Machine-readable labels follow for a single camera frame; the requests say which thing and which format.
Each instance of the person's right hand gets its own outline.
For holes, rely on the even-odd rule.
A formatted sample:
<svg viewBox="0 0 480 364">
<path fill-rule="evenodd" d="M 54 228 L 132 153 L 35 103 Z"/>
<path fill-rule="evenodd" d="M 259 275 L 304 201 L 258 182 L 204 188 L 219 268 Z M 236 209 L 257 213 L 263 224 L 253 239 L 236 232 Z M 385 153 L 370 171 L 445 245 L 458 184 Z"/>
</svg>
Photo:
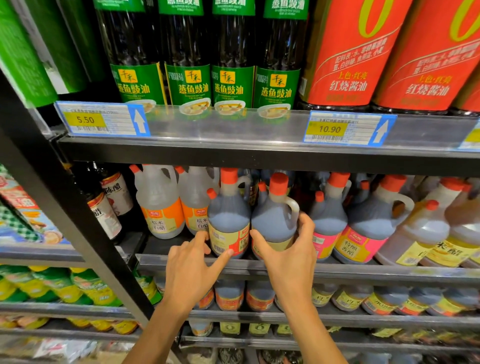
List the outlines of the person's right hand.
<svg viewBox="0 0 480 364">
<path fill-rule="evenodd" d="M 299 302 L 312 302 L 313 271 L 317 262 L 317 254 L 312 243 L 314 228 L 312 219 L 304 212 L 300 212 L 300 235 L 290 248 L 282 252 L 277 252 L 268 245 L 257 230 L 250 231 L 284 310 L 298 306 Z"/>
</svg>

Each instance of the white arrow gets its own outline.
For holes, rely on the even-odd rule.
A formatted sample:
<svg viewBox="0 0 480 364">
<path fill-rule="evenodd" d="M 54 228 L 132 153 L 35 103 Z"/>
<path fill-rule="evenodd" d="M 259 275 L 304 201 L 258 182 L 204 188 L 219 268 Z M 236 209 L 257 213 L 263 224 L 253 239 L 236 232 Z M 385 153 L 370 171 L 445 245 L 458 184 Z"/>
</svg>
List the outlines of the white arrow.
<svg viewBox="0 0 480 364">
<path fill-rule="evenodd" d="M 374 139 L 374 143 L 379 143 L 383 135 L 388 131 L 388 120 L 384 122 L 384 124 L 377 130 L 377 136 Z"/>
<path fill-rule="evenodd" d="M 137 123 L 138 125 L 138 130 L 141 134 L 145 134 L 147 131 L 145 130 L 145 120 L 142 118 L 138 110 L 135 110 L 135 117 L 133 118 L 133 121 Z"/>
</svg>

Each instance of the green container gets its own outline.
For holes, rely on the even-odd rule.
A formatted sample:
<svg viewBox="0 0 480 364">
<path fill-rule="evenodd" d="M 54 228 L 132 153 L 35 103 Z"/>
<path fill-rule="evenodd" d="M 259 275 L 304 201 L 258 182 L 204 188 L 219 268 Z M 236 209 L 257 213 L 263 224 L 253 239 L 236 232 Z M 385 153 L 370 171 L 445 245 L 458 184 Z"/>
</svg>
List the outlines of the green container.
<svg viewBox="0 0 480 364">
<path fill-rule="evenodd" d="M 9 0 L 0 0 L 0 69 L 28 109 L 49 105 L 58 95 Z"/>
<path fill-rule="evenodd" d="M 98 306 L 122 306 L 112 289 L 92 269 L 70 268 L 72 282 Z"/>
<path fill-rule="evenodd" d="M 133 275 L 151 304 L 156 304 L 162 300 L 162 294 L 158 291 L 153 277 L 141 276 L 136 269 L 133 271 Z"/>
<path fill-rule="evenodd" d="M 57 94 L 86 89 L 84 67 L 56 1 L 22 0 L 12 4 Z"/>
<path fill-rule="evenodd" d="M 57 0 L 72 40 L 77 48 L 90 82 L 102 81 L 106 77 L 102 65 L 99 44 L 93 25 L 88 19 L 83 0 Z"/>
<path fill-rule="evenodd" d="M 37 302 L 52 302 L 58 297 L 24 266 L 0 265 L 0 274 Z"/>
<path fill-rule="evenodd" d="M 65 303 L 93 304 L 92 300 L 72 283 L 68 268 L 31 266 L 30 269 L 35 278 L 51 288 Z"/>
<path fill-rule="evenodd" d="M 13 283 L 0 276 L 0 301 L 24 302 L 28 300 L 28 294 L 22 292 Z"/>
</svg>

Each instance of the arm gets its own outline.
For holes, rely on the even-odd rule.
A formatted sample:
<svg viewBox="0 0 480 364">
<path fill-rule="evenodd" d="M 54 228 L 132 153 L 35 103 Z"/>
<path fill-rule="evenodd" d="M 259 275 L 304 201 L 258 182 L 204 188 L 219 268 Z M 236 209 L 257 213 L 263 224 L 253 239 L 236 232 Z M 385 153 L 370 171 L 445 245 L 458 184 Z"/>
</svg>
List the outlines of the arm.
<svg viewBox="0 0 480 364">
<path fill-rule="evenodd" d="M 345 364 L 347 361 L 330 337 L 312 303 L 313 271 L 317 256 L 312 244 L 315 225 L 300 213 L 300 235 L 287 250 L 277 252 L 257 231 L 250 231 L 264 258 L 272 287 L 287 315 L 293 336 L 308 364 Z"/>
<path fill-rule="evenodd" d="M 165 296 L 156 307 L 148 326 L 127 355 L 124 364 L 165 363 L 170 347 L 195 304 L 212 288 L 233 250 L 226 250 L 207 267 L 204 254 L 206 231 L 199 231 L 191 242 L 173 246 L 168 253 Z"/>
</svg>

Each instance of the price tag holder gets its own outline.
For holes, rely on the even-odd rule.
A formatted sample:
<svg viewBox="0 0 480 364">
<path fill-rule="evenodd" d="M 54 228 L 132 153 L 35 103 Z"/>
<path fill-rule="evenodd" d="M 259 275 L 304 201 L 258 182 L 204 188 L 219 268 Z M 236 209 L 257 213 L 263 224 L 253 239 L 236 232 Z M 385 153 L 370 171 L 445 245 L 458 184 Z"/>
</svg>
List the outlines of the price tag holder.
<svg viewBox="0 0 480 364">
<path fill-rule="evenodd" d="M 70 135 L 150 136 L 140 104 L 57 101 L 55 106 Z"/>
<path fill-rule="evenodd" d="M 458 150 L 466 152 L 480 152 L 480 119 L 458 147 Z"/>
<path fill-rule="evenodd" d="M 397 115 L 311 111 L 304 143 L 381 147 Z"/>
</svg>

